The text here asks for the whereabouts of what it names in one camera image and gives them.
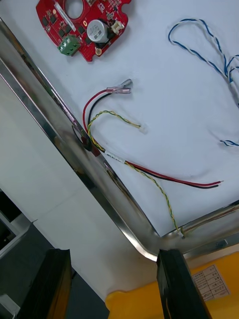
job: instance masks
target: wire tip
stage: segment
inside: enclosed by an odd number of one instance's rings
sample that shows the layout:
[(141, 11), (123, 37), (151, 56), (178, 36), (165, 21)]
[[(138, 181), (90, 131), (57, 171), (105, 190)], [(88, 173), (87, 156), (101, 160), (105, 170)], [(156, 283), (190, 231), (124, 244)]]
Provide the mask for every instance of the wire tip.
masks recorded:
[(147, 125), (140, 125), (139, 131), (146, 135), (148, 133), (148, 126)]

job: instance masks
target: white table surface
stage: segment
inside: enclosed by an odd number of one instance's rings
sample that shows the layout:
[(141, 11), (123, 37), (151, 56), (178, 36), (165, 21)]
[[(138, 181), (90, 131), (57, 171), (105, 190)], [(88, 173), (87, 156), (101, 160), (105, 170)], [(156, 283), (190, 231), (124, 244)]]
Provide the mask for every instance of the white table surface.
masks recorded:
[[(167, 40), (175, 22), (198, 17), (213, 27), (226, 53), (239, 53), (238, 1), (132, 0), (124, 6), (129, 16), (125, 34), (90, 64), (80, 54), (68, 58), (58, 53), (41, 27), (36, 4), (37, 0), (2, 0), (0, 15), (79, 121), (94, 93), (128, 77), (134, 80), (131, 96), (113, 96), (98, 111), (113, 109), (147, 124), (149, 132), (143, 135), (105, 116), (93, 129), (102, 145), (160, 173), (194, 182), (224, 180), (212, 190), (162, 181), (179, 225), (239, 199), (239, 156), (219, 143), (239, 139), (239, 110), (214, 69)], [(197, 28), (186, 26), (176, 35), (218, 61)], [(158, 233), (172, 230), (165, 200), (155, 185), (126, 165), (108, 161)]]

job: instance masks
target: connector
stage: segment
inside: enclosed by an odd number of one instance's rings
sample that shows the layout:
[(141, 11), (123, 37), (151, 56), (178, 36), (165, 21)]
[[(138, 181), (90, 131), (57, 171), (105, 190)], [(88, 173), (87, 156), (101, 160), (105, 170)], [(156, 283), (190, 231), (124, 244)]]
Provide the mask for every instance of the connector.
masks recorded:
[(112, 93), (112, 94), (130, 94), (131, 93), (130, 88), (119, 88), (117, 86), (112, 88), (107, 88), (106, 90), (108, 93)]
[(129, 88), (131, 85), (133, 85), (133, 81), (131, 79), (127, 79), (123, 83), (118, 85), (118, 87), (119, 88)]

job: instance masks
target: black wire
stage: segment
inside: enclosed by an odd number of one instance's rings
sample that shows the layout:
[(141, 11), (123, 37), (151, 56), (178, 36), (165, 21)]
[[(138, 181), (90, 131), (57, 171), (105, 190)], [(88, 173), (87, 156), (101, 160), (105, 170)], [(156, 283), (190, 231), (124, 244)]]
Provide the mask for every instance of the black wire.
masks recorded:
[(219, 185), (212, 185), (212, 186), (197, 186), (197, 185), (191, 185), (191, 184), (187, 184), (187, 182), (183, 183), (183, 182), (179, 182), (179, 181), (171, 180), (171, 179), (169, 179), (169, 178), (159, 177), (159, 176), (158, 176), (158, 175), (156, 175), (156, 174), (149, 173), (148, 171), (143, 170), (143, 169), (138, 168), (138, 167), (137, 167), (137, 169), (138, 169), (138, 170), (140, 170), (140, 171), (142, 171), (142, 172), (144, 172), (144, 173), (146, 173), (146, 174), (148, 174), (148, 175), (151, 175), (151, 176), (153, 176), (153, 177), (155, 177), (155, 178), (158, 178), (158, 179), (168, 180), (168, 181), (173, 181), (174, 183), (183, 184), (183, 185), (191, 186), (191, 187), (195, 187), (195, 188), (200, 188), (200, 189), (210, 189), (210, 188), (216, 188), (216, 187), (218, 187), (218, 186), (219, 186)]
[(95, 101), (95, 103), (92, 105), (92, 107), (91, 107), (91, 109), (90, 109), (90, 111), (89, 111), (88, 125), (87, 125), (87, 127), (89, 126), (89, 124), (90, 124), (90, 122), (91, 122), (91, 115), (92, 115), (93, 109), (96, 107), (96, 105), (97, 105), (101, 100), (105, 99), (106, 97), (110, 96), (111, 94), (112, 94), (112, 93), (107, 93), (107, 94), (101, 96), (101, 97), (100, 97), (99, 99), (97, 99), (97, 100)]
[[(89, 111), (88, 125), (89, 125), (90, 122), (91, 122), (92, 112), (93, 112), (94, 108), (96, 107), (96, 105), (97, 105), (100, 101), (102, 101), (103, 99), (105, 99), (106, 97), (108, 97), (108, 96), (110, 96), (110, 95), (112, 95), (112, 93), (107, 93), (107, 94), (101, 96), (101, 97), (100, 97), (99, 99), (97, 99), (97, 100), (95, 101), (95, 103), (92, 105), (92, 107), (91, 107), (91, 109), (90, 109), (90, 111)], [(175, 182), (175, 183), (183, 184), (183, 185), (187, 185), (187, 186), (191, 186), (191, 187), (194, 187), (194, 188), (210, 189), (210, 188), (216, 188), (216, 187), (219, 186), (219, 185), (213, 185), (213, 186), (196, 186), (196, 185), (190, 185), (190, 184), (183, 183), (183, 182), (177, 182), (177, 181), (174, 181), (174, 180), (165, 178), (165, 177), (159, 177), (159, 176), (157, 176), (157, 175), (155, 175), (155, 174), (153, 174), (153, 173), (149, 173), (149, 172), (147, 172), (146, 170), (140, 169), (140, 168), (138, 168), (138, 167), (137, 167), (137, 169), (140, 170), (140, 171), (142, 171), (142, 172), (144, 172), (144, 173), (146, 173), (146, 174), (148, 174), (148, 175), (151, 175), (151, 176), (153, 176), (153, 177), (155, 177), (155, 178), (162, 179), (162, 180), (167, 180), (167, 181), (173, 181), (173, 182)]]

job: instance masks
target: wire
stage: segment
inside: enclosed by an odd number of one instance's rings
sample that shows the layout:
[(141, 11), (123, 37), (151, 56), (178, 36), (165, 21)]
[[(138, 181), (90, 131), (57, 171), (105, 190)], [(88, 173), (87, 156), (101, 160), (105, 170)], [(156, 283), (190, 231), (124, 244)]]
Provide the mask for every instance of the wire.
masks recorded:
[[(88, 125), (88, 135), (89, 135), (90, 139), (92, 140), (92, 142), (96, 145), (96, 147), (98, 147), (104, 153), (105, 153), (106, 150), (96, 142), (96, 140), (93, 138), (93, 136), (91, 134), (92, 123), (102, 114), (111, 114), (113, 116), (116, 116), (118, 119), (124, 121), (125, 123), (140, 129), (140, 125), (135, 124), (135, 123), (127, 120), (126, 118), (123, 118), (122, 116), (120, 116), (119, 114), (115, 113), (114, 111), (106, 111), (105, 110), (105, 111), (99, 112), (98, 114), (96, 114), (96, 116), (94, 118), (92, 118), (92, 120), (90, 121), (90, 123)], [(168, 210), (169, 210), (170, 216), (172, 218), (172, 221), (173, 221), (177, 231), (179, 232), (179, 229), (178, 229), (178, 226), (176, 224), (176, 221), (175, 221), (175, 218), (174, 218), (174, 214), (173, 214), (173, 211), (172, 211), (172, 207), (171, 207), (171, 204), (169, 202), (169, 198), (168, 198), (167, 194), (165, 193), (165, 191), (162, 189), (162, 187), (157, 183), (157, 181), (155, 179), (153, 179), (151, 176), (148, 176), (145, 172), (139, 170), (138, 168), (134, 167), (132, 164), (130, 164), (130, 163), (126, 162), (126, 161), (124, 161), (124, 163), (126, 165), (128, 165), (129, 167), (133, 168), (134, 170), (136, 170), (137, 172), (139, 172), (141, 175), (143, 175), (146, 178), (150, 179), (160, 189), (161, 193), (164, 195), (164, 197), (166, 199), (166, 202), (167, 202), (167, 205), (168, 205)]]
[(118, 119), (124, 121), (125, 123), (129, 124), (129, 125), (132, 125), (134, 126), (135, 128), (137, 129), (140, 129), (141, 125), (138, 125), (138, 124), (135, 124), (125, 118), (123, 118), (122, 116), (120, 116), (119, 114), (115, 113), (114, 111), (101, 111), (99, 112), (98, 114), (96, 114), (96, 116), (94, 118), (92, 118), (92, 120), (90, 121), (89, 125), (88, 125), (88, 135), (90, 137), (90, 139), (92, 140), (92, 142), (95, 144), (95, 146), (100, 149), (102, 152), (105, 152), (106, 150), (96, 142), (96, 140), (93, 138), (92, 134), (91, 134), (91, 126), (92, 126), (92, 123), (102, 114), (111, 114), (113, 116), (116, 116)]
[(157, 183), (157, 181), (152, 178), (151, 176), (148, 176), (146, 173), (144, 173), (143, 171), (139, 170), (138, 168), (134, 167), (133, 165), (128, 164), (127, 162), (125, 162), (126, 165), (128, 165), (129, 167), (131, 167), (132, 169), (134, 169), (135, 171), (139, 172), (141, 175), (145, 176), (146, 178), (150, 179), (161, 191), (161, 193), (163, 194), (163, 196), (166, 199), (167, 205), (168, 205), (168, 210), (169, 210), (169, 214), (170, 217), (174, 223), (175, 228), (177, 229), (177, 231), (179, 232), (178, 226), (176, 224), (176, 220), (172, 211), (172, 207), (168, 198), (168, 195), (165, 193), (165, 191), (163, 190), (163, 188)]
[[(209, 61), (208, 59), (204, 58), (201, 54), (199, 54), (197, 51), (193, 50), (193, 49), (190, 49), (189, 47), (187, 47), (186, 45), (178, 42), (178, 41), (175, 41), (175, 40), (172, 40), (171, 39), (171, 36), (172, 36), (172, 32), (178, 28), (179, 26), (181, 26), (183, 23), (187, 23), (187, 22), (196, 22), (196, 23), (199, 23), (199, 24), (202, 24), (203, 27), (206, 29), (207, 33), (209, 34), (209, 36), (211, 37), (211, 39), (214, 41), (216, 47), (218, 48), (218, 51), (220, 53), (220, 55), (222, 56), (223, 58), (223, 61), (224, 61), (224, 67), (223, 67), (223, 70), (218, 67), (215, 63), (213, 63), (212, 61)], [(227, 59), (226, 59), (226, 56), (225, 54), (223, 53), (222, 51), (222, 47), (219, 43), (219, 40), (217, 37), (215, 37), (212, 32), (209, 30), (209, 27), (208, 25), (206, 24), (206, 22), (204, 20), (201, 20), (201, 19), (183, 19), (181, 21), (179, 21), (176, 25), (174, 25), (172, 27), (172, 29), (170, 30), (169, 34), (168, 34), (168, 40), (174, 44), (174, 45), (179, 45), (182, 49), (184, 50), (187, 50), (189, 53), (193, 54), (193, 55), (196, 55), (199, 59), (203, 60), (204, 62), (206, 62), (208, 65), (210, 65), (211, 67), (213, 67), (218, 73), (220, 73), (224, 78), (228, 78), (227, 77)]]
[(230, 140), (225, 140), (225, 141), (220, 141), (222, 142), (223, 144), (225, 144), (226, 146), (239, 146), (238, 143), (235, 143), (233, 141), (230, 141)]
[(88, 132), (88, 129), (87, 129), (87, 126), (86, 126), (86, 109), (88, 107), (88, 105), (96, 98), (98, 97), (99, 95), (103, 94), (103, 93), (106, 93), (107, 90), (103, 90), (103, 91), (100, 91), (98, 92), (96, 95), (94, 95), (85, 105), (84, 109), (83, 109), (83, 125), (84, 125), (84, 129), (86, 130), (86, 133)]
[[(116, 116), (117, 118), (119, 118), (120, 120), (124, 121), (125, 123), (129, 124), (129, 125), (132, 125), (138, 129), (140, 129), (140, 125), (138, 124), (135, 124), (131, 121), (129, 121), (128, 119), (126, 118), (123, 118), (122, 116), (120, 116), (119, 114), (115, 113), (114, 111), (101, 111), (99, 112), (98, 114), (96, 114), (92, 120), (90, 121), (89, 125), (88, 125), (88, 135), (90, 137), (90, 139), (92, 140), (92, 142), (96, 145), (96, 147), (98, 149), (100, 149), (102, 152), (104, 152), (106, 154), (106, 149), (103, 148), (92, 136), (92, 133), (91, 133), (91, 127), (92, 127), (92, 124), (93, 122), (102, 114), (110, 114), (110, 115), (113, 115), (113, 116)], [(180, 182), (182, 184), (185, 184), (185, 185), (188, 185), (188, 186), (193, 186), (193, 187), (198, 187), (198, 188), (215, 188), (215, 187), (218, 187), (219, 186), (219, 183), (221, 183), (220, 181), (219, 182), (214, 182), (214, 183), (210, 183), (210, 184), (199, 184), (199, 183), (191, 183), (191, 182), (185, 182), (185, 181), (182, 181), (182, 180), (179, 180), (179, 179), (175, 179), (175, 178), (172, 178), (172, 177), (168, 177), (168, 176), (165, 176), (165, 175), (160, 175), (158, 173), (155, 173), (153, 171), (150, 171), (146, 168), (143, 168), (139, 165), (136, 165), (136, 164), (133, 164), (131, 162), (128, 162), (126, 160), (122, 160), (122, 159), (119, 159), (117, 158), (114, 154), (111, 154), (111, 153), (108, 153), (109, 156), (111, 156), (112, 158), (116, 159), (116, 160), (119, 160), (120, 162), (128, 165), (129, 167), (131, 167), (132, 169), (136, 170), (137, 172), (139, 172), (141, 175), (147, 177), (148, 179), (150, 179), (161, 191), (161, 193), (164, 195), (165, 199), (166, 199), (166, 202), (167, 202), (167, 205), (168, 205), (168, 209), (169, 209), (169, 213), (170, 213), (170, 217), (177, 229), (177, 231), (179, 232), (179, 229), (178, 229), (178, 226), (176, 224), (176, 221), (175, 221), (175, 217), (174, 217), (174, 214), (173, 214), (173, 211), (172, 211), (172, 207), (171, 207), (171, 204), (169, 202), (169, 198), (167, 196), (167, 194), (165, 193), (165, 191), (163, 190), (163, 188), (158, 184), (158, 182), (152, 178), (151, 176), (154, 176), (154, 177), (157, 177), (157, 178), (160, 178), (160, 179), (166, 179), (166, 180), (170, 180), (170, 181), (175, 181), (175, 182)]]
[(90, 111), (89, 111), (89, 115), (88, 115), (88, 125), (90, 124), (92, 112), (93, 112), (94, 108), (96, 107), (96, 105), (97, 105), (100, 101), (102, 101), (103, 99), (105, 99), (106, 97), (108, 97), (108, 96), (110, 96), (110, 95), (112, 95), (112, 93), (107, 93), (107, 94), (103, 95), (103, 96), (100, 97), (98, 100), (96, 100), (95, 103), (92, 105), (92, 107), (91, 107), (91, 109), (90, 109)]
[(128, 161), (125, 161), (127, 164), (130, 164), (132, 166), (134, 166), (135, 168), (139, 169), (140, 171), (143, 171), (153, 177), (156, 177), (156, 178), (159, 178), (159, 179), (162, 179), (162, 180), (167, 180), (167, 181), (173, 181), (173, 182), (176, 182), (176, 183), (180, 183), (180, 184), (183, 184), (183, 185), (187, 185), (187, 186), (191, 186), (191, 187), (195, 187), (195, 188), (201, 188), (201, 189), (210, 189), (210, 188), (216, 188), (219, 186), (219, 184), (221, 183), (220, 181), (218, 182), (215, 182), (215, 183), (210, 183), (210, 184), (199, 184), (199, 183), (193, 183), (193, 182), (189, 182), (189, 181), (184, 181), (184, 180), (180, 180), (180, 179), (175, 179), (175, 178), (172, 178), (172, 177), (168, 177), (168, 176), (165, 176), (165, 175), (161, 175), (159, 173), (156, 173), (156, 172), (153, 172), (149, 169), (146, 169), (144, 167), (141, 167), (139, 165), (136, 165), (136, 164), (133, 164), (131, 162), (128, 162)]
[[(93, 109), (96, 107), (96, 105), (104, 98), (108, 97), (109, 95), (111, 95), (111, 93), (109, 94), (105, 94), (103, 95), (102, 97), (100, 97), (94, 104), (93, 106), (91, 107), (91, 110), (89, 112), (89, 118), (88, 118), (88, 125), (90, 124), (91, 122), (91, 116), (92, 116), (92, 111)], [(129, 161), (127, 161), (128, 164), (130, 165), (133, 165), (135, 166), (136, 168), (138, 168), (140, 171), (142, 172), (145, 172), (153, 177), (156, 177), (156, 178), (159, 178), (159, 179), (162, 179), (162, 180), (167, 180), (167, 181), (173, 181), (173, 182), (176, 182), (176, 183), (180, 183), (180, 184), (184, 184), (184, 185), (187, 185), (187, 186), (191, 186), (191, 187), (195, 187), (195, 188), (200, 188), (200, 189), (210, 189), (210, 188), (216, 188), (219, 186), (219, 184), (221, 183), (220, 181), (218, 182), (215, 182), (215, 183), (209, 183), (209, 184), (203, 184), (203, 183), (193, 183), (193, 182), (188, 182), (188, 181), (184, 181), (184, 180), (180, 180), (180, 179), (176, 179), (176, 178), (173, 178), (173, 177), (169, 177), (169, 176), (166, 176), (166, 175), (162, 175), (162, 174), (159, 174), (159, 173), (156, 173), (154, 171), (151, 171), (149, 169), (146, 169), (144, 167), (141, 167), (139, 165), (136, 165), (134, 163), (131, 163)]]
[[(208, 59), (206, 59), (205, 57), (203, 57), (201, 54), (199, 54), (197, 51), (190, 49), (189, 47), (187, 47), (186, 45), (172, 40), (172, 33), (175, 29), (177, 29), (179, 26), (181, 26), (184, 23), (188, 23), (188, 22), (193, 22), (193, 23), (199, 23), (202, 24), (203, 27), (206, 29), (208, 35), (210, 36), (210, 39), (213, 40), (214, 44), (216, 45), (216, 48), (218, 49), (219, 54), (222, 57), (222, 61), (223, 61), (223, 68), (217, 66), (215, 63), (213, 63), (212, 61), (209, 61)], [(183, 19), (181, 21), (179, 21), (177, 24), (175, 24), (169, 34), (168, 34), (168, 40), (170, 41), (170, 43), (174, 44), (174, 45), (179, 45), (182, 49), (187, 50), (189, 53), (196, 55), (200, 60), (206, 62), (208, 65), (210, 65), (211, 67), (213, 67), (219, 74), (221, 74), (225, 80), (227, 81), (227, 83), (230, 85), (230, 88), (233, 92), (234, 98), (236, 98), (236, 104), (239, 107), (239, 92), (238, 92), (238, 88), (236, 87), (236, 85), (234, 84), (234, 80), (233, 80), (233, 73), (234, 71), (239, 71), (239, 66), (233, 66), (233, 62), (235, 62), (235, 60), (239, 61), (239, 54), (232, 56), (230, 59), (227, 59), (226, 55), (223, 53), (222, 47), (220, 45), (220, 42), (218, 40), (217, 37), (215, 37), (213, 35), (213, 33), (210, 31), (208, 25), (206, 24), (206, 22), (204, 20), (201, 19)], [(238, 143), (235, 143), (233, 141), (223, 141), (221, 140), (220, 142), (224, 143), (226, 146), (239, 146)]]

